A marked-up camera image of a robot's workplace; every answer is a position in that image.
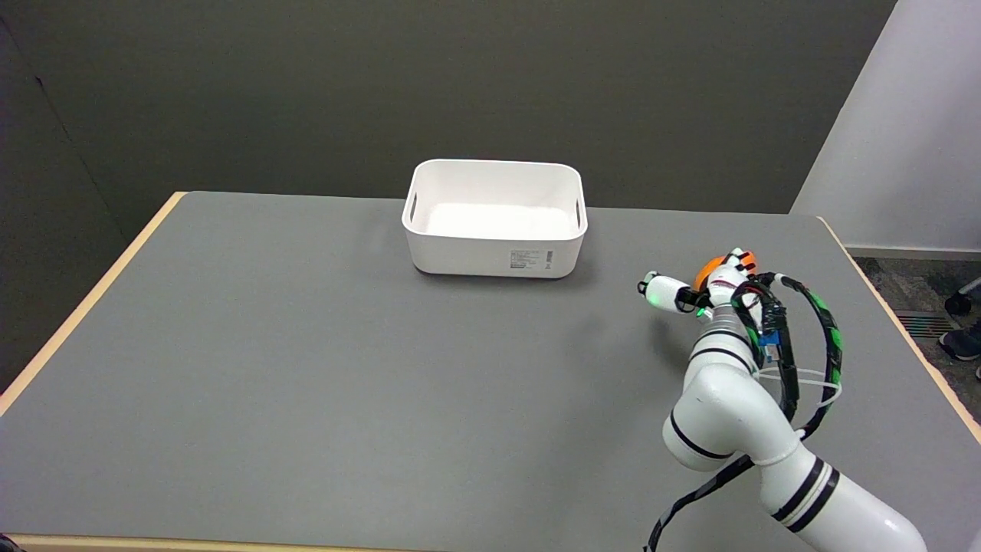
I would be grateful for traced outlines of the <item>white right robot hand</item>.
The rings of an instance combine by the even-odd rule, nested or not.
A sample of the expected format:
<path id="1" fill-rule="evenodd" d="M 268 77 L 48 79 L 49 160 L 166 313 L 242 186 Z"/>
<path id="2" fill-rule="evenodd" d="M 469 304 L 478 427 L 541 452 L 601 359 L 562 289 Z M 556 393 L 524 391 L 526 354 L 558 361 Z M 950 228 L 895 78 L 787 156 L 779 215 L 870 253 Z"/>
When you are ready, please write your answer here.
<path id="1" fill-rule="evenodd" d="M 705 263 L 693 283 L 684 283 L 656 271 L 649 271 L 637 283 L 637 291 L 652 307 L 678 314 L 711 314 L 716 307 L 731 303 L 733 294 L 757 273 L 756 255 L 749 249 L 734 248 Z"/>

